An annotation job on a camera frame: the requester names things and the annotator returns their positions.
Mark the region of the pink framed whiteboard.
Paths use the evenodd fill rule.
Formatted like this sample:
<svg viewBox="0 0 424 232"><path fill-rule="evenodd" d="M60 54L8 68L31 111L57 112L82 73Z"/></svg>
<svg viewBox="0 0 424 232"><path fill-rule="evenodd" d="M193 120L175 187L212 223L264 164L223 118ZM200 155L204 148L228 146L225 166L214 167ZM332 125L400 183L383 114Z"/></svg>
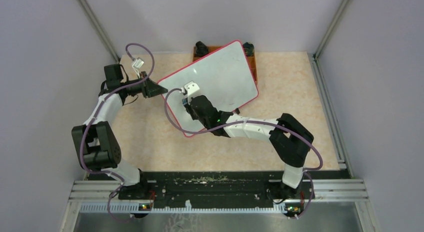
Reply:
<svg viewBox="0 0 424 232"><path fill-rule="evenodd" d="M190 82L199 86L217 110L234 111L258 97L242 43L234 40L210 54L160 79L167 90L183 88Z"/></svg>

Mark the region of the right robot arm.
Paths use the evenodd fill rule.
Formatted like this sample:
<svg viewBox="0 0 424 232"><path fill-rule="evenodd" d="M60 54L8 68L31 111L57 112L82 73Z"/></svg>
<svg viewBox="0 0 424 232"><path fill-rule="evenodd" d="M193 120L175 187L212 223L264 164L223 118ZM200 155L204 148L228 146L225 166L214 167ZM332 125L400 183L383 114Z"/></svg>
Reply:
<svg viewBox="0 0 424 232"><path fill-rule="evenodd" d="M284 113L276 119L262 120L242 117L217 110L204 95L184 98L182 104L193 120L198 120L215 136L270 143L285 164L280 190L274 195L284 200L295 198L301 192L304 164L314 136L294 116Z"/></svg>

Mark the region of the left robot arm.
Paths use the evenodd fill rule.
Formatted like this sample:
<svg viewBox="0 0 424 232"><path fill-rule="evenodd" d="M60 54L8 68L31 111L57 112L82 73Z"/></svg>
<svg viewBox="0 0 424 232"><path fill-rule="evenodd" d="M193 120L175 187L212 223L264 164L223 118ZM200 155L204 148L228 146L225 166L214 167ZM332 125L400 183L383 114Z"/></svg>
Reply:
<svg viewBox="0 0 424 232"><path fill-rule="evenodd" d="M111 128L126 98L142 95L144 98L159 96L168 90L147 77L130 80L120 64L104 67L105 81L101 84L98 103L91 116L80 126L73 127L72 139L80 166L93 175L105 174L120 186L111 197L121 200L144 199L150 186L141 169L122 158L121 148Z"/></svg>

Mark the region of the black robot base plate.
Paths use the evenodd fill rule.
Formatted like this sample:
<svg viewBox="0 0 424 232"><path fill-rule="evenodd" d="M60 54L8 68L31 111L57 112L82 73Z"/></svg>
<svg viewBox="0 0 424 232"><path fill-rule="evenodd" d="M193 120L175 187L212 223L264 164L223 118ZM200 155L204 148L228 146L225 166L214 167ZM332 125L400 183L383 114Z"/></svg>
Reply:
<svg viewBox="0 0 424 232"><path fill-rule="evenodd" d="M319 181L350 179L347 171L316 171L304 177L295 200L305 200L310 189L318 190ZM150 193L141 198L153 208L182 208L189 201L194 209L269 208L288 199L278 199L282 171L264 172L144 172Z"/></svg>

